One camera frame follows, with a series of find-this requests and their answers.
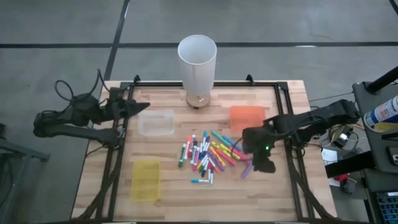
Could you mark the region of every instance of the white cylinder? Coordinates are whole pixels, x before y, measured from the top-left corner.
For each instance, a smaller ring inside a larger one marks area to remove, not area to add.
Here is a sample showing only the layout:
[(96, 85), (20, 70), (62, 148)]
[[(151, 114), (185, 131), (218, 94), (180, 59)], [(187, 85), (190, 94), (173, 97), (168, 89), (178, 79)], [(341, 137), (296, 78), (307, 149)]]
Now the white cylinder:
[(209, 95), (216, 72), (217, 46), (205, 35), (191, 35), (178, 45), (182, 84), (189, 95)]

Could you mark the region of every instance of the concrete floor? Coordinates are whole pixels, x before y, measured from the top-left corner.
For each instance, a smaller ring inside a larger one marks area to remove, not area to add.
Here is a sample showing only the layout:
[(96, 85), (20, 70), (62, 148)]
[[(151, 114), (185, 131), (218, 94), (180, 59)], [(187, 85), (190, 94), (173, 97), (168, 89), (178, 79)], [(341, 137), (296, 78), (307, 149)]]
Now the concrete floor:
[[(0, 0), (0, 44), (112, 43), (122, 5), (123, 0)], [(388, 0), (134, 0), (121, 42), (178, 42), (192, 34), (217, 42), (398, 41), (397, 22)], [(8, 125), (6, 136), (51, 153), (49, 163), (32, 164), (15, 223), (69, 219), (87, 141), (36, 138), (33, 120), (39, 111), (66, 106), (53, 90), (55, 80), (64, 79), (75, 93), (88, 91), (110, 52), (0, 49), (0, 123)], [(311, 100), (349, 92), (352, 83), (395, 67), (397, 58), (398, 47), (220, 48), (216, 79), (241, 80), (250, 73), (258, 80), (304, 80)], [(177, 50), (119, 49), (111, 80), (132, 80), (135, 74), (179, 80)], [(357, 203), (337, 198), (339, 217), (360, 220), (363, 209), (347, 212)]]

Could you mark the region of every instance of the wooden tabletop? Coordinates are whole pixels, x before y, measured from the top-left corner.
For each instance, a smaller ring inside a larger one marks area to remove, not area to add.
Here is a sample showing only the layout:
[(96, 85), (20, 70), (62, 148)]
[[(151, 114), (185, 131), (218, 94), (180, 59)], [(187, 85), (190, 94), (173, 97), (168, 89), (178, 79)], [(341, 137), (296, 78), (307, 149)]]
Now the wooden tabletop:
[[(287, 81), (294, 113), (310, 109), (304, 83), (301, 80)], [(108, 87), (119, 86), (120, 82), (106, 82)], [(103, 90), (101, 100), (108, 97)], [(224, 172), (215, 174), (214, 184), (193, 184), (191, 179), (200, 178), (185, 161), (178, 168), (182, 144), (187, 136), (217, 131), (220, 135), (237, 137), (229, 130), (229, 107), (233, 105), (254, 105), (265, 107), (266, 117), (278, 115), (274, 89), (271, 87), (214, 87), (210, 106), (201, 110), (188, 107), (182, 87), (139, 87), (134, 89), (137, 102), (150, 102), (147, 110), (173, 110), (174, 133), (168, 136), (142, 136), (137, 131), (139, 116), (129, 120), (126, 145), (119, 182), (114, 220), (128, 221), (292, 221), (296, 220), (295, 207), (289, 179), (289, 172), (282, 141), (275, 144), (271, 160), (276, 172), (266, 174), (250, 172), (242, 180), (246, 165), (227, 165)], [(287, 111), (282, 94), (284, 111)], [(112, 122), (95, 128), (110, 128)], [(88, 152), (99, 147), (90, 142)], [(320, 149), (309, 146), (304, 163), (310, 189), (319, 202), (332, 215), (336, 215), (328, 179), (326, 177)], [(77, 217), (91, 203), (101, 186), (106, 149), (90, 154), (84, 163), (72, 217)], [(156, 202), (132, 202), (130, 199), (132, 165), (134, 161), (157, 159), (161, 166), (160, 200)], [(108, 211), (108, 198), (104, 215)], [(300, 193), (302, 208), (305, 201)]]

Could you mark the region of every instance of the black line on floor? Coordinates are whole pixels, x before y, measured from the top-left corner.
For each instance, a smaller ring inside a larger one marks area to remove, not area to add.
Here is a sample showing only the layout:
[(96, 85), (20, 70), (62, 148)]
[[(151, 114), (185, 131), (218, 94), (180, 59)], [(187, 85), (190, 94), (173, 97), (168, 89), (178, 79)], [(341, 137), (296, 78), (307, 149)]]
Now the black line on floor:
[(123, 3), (122, 11), (120, 13), (120, 18), (119, 18), (118, 28), (116, 29), (116, 33), (115, 33), (114, 39), (113, 39), (113, 45), (111, 48), (111, 53), (109, 55), (108, 63), (106, 64), (104, 80), (111, 79), (113, 64), (114, 64), (114, 60), (116, 58), (116, 53), (118, 52), (119, 41), (120, 41), (120, 37), (122, 36), (123, 25), (124, 25), (124, 21), (125, 21), (126, 14), (127, 14), (127, 9), (129, 7), (129, 2), (130, 2), (130, 0), (124, 0), (124, 3)]
[[(398, 42), (217, 42), (217, 47), (395, 47)], [(119, 48), (172, 49), (178, 43), (121, 43)]]
[(397, 3), (395, 2), (395, 0), (389, 0), (392, 8), (394, 9), (394, 11), (396, 12), (396, 14), (398, 15), (398, 6)]
[(112, 44), (0, 44), (0, 49), (90, 49), (111, 48)]

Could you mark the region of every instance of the lamp base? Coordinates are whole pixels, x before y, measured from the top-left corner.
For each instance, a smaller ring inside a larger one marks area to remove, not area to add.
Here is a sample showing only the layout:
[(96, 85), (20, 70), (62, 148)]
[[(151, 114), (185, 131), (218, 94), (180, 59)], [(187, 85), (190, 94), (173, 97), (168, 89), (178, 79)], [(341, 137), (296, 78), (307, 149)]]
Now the lamp base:
[(199, 110), (210, 104), (210, 94), (206, 96), (192, 96), (187, 94), (187, 103), (193, 109)]

